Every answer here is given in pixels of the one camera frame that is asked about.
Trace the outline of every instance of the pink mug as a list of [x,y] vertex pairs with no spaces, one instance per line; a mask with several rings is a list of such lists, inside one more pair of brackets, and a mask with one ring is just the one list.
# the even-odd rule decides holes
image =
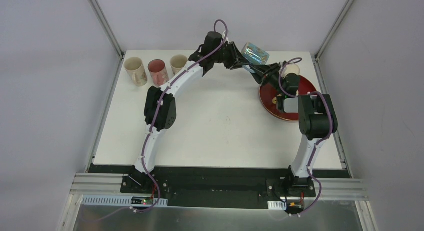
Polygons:
[[148,64],[147,68],[155,86],[161,86],[170,80],[164,61],[155,59]]

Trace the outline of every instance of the robotic arm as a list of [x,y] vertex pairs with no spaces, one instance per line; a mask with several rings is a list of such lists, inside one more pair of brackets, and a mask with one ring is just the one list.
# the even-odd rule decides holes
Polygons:
[[[189,85],[206,75],[214,64],[224,64],[229,70],[246,68],[258,84],[263,86],[269,83],[279,91],[279,94],[282,93],[279,71],[285,63],[282,65],[280,63],[251,64],[243,57],[234,42],[227,41],[219,50],[202,60],[222,42],[223,37],[220,33],[209,32],[204,44],[189,57],[189,62],[179,75],[160,87],[152,86],[148,90],[144,109],[147,138],[135,163],[135,168],[139,172],[151,172],[155,168],[156,143],[160,141],[166,130],[172,127],[177,118],[176,98]],[[297,74],[289,73],[281,80],[281,86],[288,94],[295,96],[299,89],[299,82],[300,77]],[[322,97],[325,101],[318,95],[300,95],[295,98],[289,98],[287,95],[277,97],[276,105],[280,112],[299,113],[299,128],[303,134],[297,156],[289,166],[289,174],[281,181],[279,190],[276,187],[276,191],[280,194],[293,196],[293,193],[305,192],[306,197],[316,196],[314,182],[308,170],[312,173],[316,157],[324,145],[321,139],[325,138],[330,130],[332,134],[335,133],[338,127],[330,96],[324,94]]]

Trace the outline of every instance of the beige mug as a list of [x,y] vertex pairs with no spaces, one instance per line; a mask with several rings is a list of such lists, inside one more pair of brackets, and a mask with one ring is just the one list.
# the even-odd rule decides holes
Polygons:
[[173,56],[170,61],[173,75],[178,74],[178,72],[180,72],[184,66],[186,66],[188,61],[189,59],[184,55],[179,54]]
[[147,84],[146,70],[141,58],[130,57],[123,63],[123,67],[136,86],[141,87]]

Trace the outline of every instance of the white wall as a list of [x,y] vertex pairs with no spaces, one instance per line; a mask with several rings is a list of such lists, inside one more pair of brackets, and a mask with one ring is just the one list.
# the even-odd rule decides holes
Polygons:
[[357,0],[321,59],[379,229],[424,230],[424,0]]
[[316,53],[346,0],[98,2],[124,50],[195,50],[222,19],[239,49],[252,42],[267,51]]
[[0,0],[0,230],[56,230],[117,64],[87,0]]

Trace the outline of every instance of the red plate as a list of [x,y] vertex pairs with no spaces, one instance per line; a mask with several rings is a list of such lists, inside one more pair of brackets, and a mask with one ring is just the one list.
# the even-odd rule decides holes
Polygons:
[[[299,83],[299,95],[307,95],[317,91],[314,85],[309,82],[305,77],[300,75]],[[277,90],[271,86],[271,84],[266,84],[259,88],[259,98],[262,102],[265,109],[272,114],[274,117],[285,120],[285,121],[298,121],[298,113],[284,113],[277,110],[276,101],[277,101]]]

